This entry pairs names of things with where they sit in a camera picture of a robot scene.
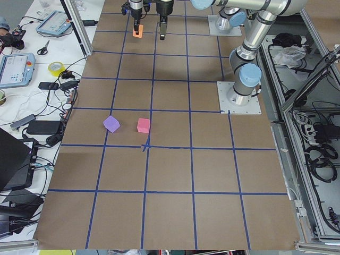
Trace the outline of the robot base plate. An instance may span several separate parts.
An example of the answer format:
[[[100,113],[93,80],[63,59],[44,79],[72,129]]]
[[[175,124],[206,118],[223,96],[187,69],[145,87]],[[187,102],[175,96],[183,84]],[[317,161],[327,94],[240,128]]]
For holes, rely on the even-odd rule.
[[[241,96],[234,91],[234,82],[218,81],[217,91],[221,114],[231,115],[261,115],[256,90],[251,95]]]
[[[242,36],[240,26],[244,20],[238,21],[234,18],[223,18],[219,15],[209,15],[208,24],[211,36],[227,36],[240,37]]]

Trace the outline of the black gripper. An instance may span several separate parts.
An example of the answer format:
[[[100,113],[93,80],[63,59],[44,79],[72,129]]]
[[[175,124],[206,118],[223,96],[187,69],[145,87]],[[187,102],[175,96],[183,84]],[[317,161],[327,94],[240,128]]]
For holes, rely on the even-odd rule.
[[[159,14],[159,37],[165,40],[167,33],[167,18],[173,11],[174,0],[162,1],[156,0],[156,12]]]
[[[129,0],[131,15],[134,18],[133,31],[135,35],[139,34],[139,19],[142,17],[143,0]]]

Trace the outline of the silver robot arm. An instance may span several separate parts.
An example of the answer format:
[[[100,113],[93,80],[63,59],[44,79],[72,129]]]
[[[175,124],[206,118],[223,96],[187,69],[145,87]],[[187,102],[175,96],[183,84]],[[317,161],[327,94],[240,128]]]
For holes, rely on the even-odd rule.
[[[261,80],[261,69],[254,63],[254,60],[267,32],[278,16],[290,16],[297,13],[305,7],[307,1],[192,1],[191,3],[198,10],[216,5],[228,9],[258,11],[242,45],[229,55],[235,82],[227,92],[228,100],[234,105],[247,105],[253,90]]]
[[[121,6],[121,12],[126,15],[130,12],[133,17],[133,35],[142,36],[141,20],[147,16],[151,4],[156,4],[156,12],[159,14],[160,39],[164,40],[167,32],[168,16],[173,12],[174,1],[126,1]],[[194,8],[204,10],[213,4],[220,6],[217,15],[209,15],[209,31],[212,36],[240,37],[240,26],[245,22],[247,15],[244,10],[236,7],[224,7],[217,1],[192,1]]]

